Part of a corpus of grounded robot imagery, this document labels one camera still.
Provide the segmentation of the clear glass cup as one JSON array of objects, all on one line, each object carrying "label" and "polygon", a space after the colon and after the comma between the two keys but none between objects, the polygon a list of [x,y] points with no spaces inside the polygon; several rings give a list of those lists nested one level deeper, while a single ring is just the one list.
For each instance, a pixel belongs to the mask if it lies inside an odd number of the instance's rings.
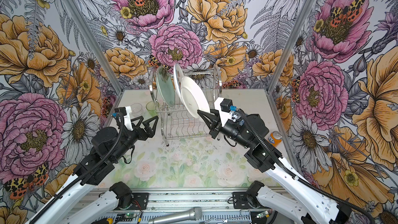
[{"label": "clear glass cup", "polygon": [[134,103],[130,106],[131,115],[133,117],[139,117],[143,114],[143,106],[140,103]]}]

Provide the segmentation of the green glass jar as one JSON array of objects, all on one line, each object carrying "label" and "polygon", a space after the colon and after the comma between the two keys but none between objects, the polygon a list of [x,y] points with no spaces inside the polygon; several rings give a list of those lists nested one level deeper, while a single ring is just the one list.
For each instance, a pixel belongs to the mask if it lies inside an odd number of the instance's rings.
[{"label": "green glass jar", "polygon": [[146,104],[146,110],[151,117],[157,116],[157,109],[159,108],[159,103],[150,101]]}]

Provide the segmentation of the cream white plate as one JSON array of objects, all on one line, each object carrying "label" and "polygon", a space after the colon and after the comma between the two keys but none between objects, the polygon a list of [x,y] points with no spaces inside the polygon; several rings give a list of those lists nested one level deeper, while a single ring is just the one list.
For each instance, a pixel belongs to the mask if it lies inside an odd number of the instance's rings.
[{"label": "cream white plate", "polygon": [[181,82],[181,96],[187,111],[196,119],[201,117],[197,110],[210,112],[208,100],[201,87],[190,77],[184,76]]}]

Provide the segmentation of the chrome wire dish rack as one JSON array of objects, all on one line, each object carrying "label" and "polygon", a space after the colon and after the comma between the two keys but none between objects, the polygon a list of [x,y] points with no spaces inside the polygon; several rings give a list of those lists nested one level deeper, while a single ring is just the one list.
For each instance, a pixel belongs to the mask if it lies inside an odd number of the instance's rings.
[{"label": "chrome wire dish rack", "polygon": [[150,71],[150,79],[149,90],[165,144],[208,134],[208,127],[198,110],[209,113],[215,100],[222,96],[218,66],[183,70],[175,64],[171,72],[163,67],[154,67]]}]

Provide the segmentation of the white watermelon pattern plate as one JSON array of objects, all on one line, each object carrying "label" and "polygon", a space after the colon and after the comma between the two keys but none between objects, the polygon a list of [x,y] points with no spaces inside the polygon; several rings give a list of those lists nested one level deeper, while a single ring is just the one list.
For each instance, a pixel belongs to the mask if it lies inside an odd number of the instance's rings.
[{"label": "white watermelon pattern plate", "polygon": [[182,101],[180,88],[181,88],[182,79],[184,78],[184,74],[183,74],[182,68],[180,67],[180,65],[178,63],[174,64],[173,77],[174,77],[174,85],[175,85],[177,95],[180,98],[180,100]]}]

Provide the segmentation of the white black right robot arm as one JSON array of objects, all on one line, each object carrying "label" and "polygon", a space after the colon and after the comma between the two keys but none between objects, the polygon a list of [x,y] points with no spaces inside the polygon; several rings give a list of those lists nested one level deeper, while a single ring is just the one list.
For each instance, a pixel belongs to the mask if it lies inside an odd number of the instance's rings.
[{"label": "white black right robot arm", "polygon": [[211,110],[198,111],[198,115],[212,138],[222,135],[246,148],[244,156],[249,164],[277,181],[291,195],[291,198],[279,195],[254,181],[246,191],[250,206],[272,208],[297,224],[344,224],[349,220],[355,207],[298,175],[281,152],[265,139],[269,130],[258,114]]}]

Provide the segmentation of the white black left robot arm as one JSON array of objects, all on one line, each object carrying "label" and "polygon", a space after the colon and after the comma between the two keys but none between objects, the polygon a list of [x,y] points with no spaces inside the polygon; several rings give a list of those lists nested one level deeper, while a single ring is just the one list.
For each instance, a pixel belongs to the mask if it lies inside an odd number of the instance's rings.
[{"label": "white black left robot arm", "polygon": [[60,190],[28,220],[29,224],[54,224],[62,221],[75,204],[110,174],[115,164],[129,150],[135,149],[137,141],[155,136],[159,121],[157,116],[148,120],[139,116],[128,121],[132,125],[132,130],[129,130],[123,116],[117,113],[115,119],[119,129],[105,127],[97,132],[90,153],[75,167]]}]

